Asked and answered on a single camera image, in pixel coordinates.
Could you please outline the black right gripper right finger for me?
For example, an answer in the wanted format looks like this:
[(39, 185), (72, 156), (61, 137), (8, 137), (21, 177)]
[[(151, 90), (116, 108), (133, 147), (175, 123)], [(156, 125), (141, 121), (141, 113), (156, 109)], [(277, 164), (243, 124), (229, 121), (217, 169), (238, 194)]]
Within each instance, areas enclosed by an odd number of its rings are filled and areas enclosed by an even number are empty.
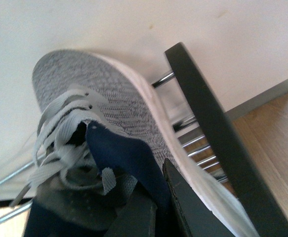
[(171, 191), (171, 200), (183, 237), (232, 237), (215, 215), (204, 205), (169, 159), (163, 173)]

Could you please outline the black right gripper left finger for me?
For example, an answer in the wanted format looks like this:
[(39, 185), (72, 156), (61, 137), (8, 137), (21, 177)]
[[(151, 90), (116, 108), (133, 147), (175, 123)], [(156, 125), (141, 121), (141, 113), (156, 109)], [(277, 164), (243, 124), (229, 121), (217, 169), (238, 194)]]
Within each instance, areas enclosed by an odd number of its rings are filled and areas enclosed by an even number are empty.
[(145, 190), (134, 190), (106, 237), (154, 237), (157, 206)]

